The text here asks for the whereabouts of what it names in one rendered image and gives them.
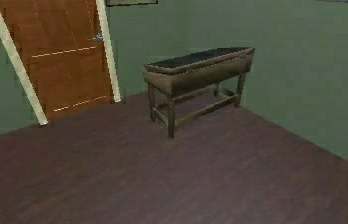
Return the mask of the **dark framed wall picture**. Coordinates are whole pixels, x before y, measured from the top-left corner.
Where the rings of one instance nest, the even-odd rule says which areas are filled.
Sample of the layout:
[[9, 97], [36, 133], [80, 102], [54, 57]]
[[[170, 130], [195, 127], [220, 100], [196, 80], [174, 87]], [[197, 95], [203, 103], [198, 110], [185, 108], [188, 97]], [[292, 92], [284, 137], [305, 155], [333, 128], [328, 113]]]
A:
[[104, 0], [104, 1], [105, 1], [105, 5], [109, 7], [158, 4], [158, 0]]

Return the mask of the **brown wooden bench table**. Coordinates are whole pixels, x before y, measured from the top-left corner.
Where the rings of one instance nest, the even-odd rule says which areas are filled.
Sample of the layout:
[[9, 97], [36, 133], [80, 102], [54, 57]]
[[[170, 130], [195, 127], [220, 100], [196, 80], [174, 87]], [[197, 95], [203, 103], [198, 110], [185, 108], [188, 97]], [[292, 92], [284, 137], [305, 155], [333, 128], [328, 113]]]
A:
[[[170, 138], [175, 129], [203, 115], [233, 104], [239, 108], [255, 49], [227, 47], [195, 52], [144, 66], [148, 86], [150, 119], [162, 121]], [[175, 105], [212, 91], [215, 97], [226, 96], [182, 118], [175, 118]]]

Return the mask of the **brown wooden room door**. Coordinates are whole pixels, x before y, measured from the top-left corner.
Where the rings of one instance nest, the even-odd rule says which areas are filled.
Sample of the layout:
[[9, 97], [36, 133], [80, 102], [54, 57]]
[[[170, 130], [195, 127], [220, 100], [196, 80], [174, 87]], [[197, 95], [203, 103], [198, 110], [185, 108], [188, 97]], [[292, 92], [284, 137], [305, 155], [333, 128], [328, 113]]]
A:
[[40, 125], [121, 101], [104, 0], [0, 0], [0, 39]]

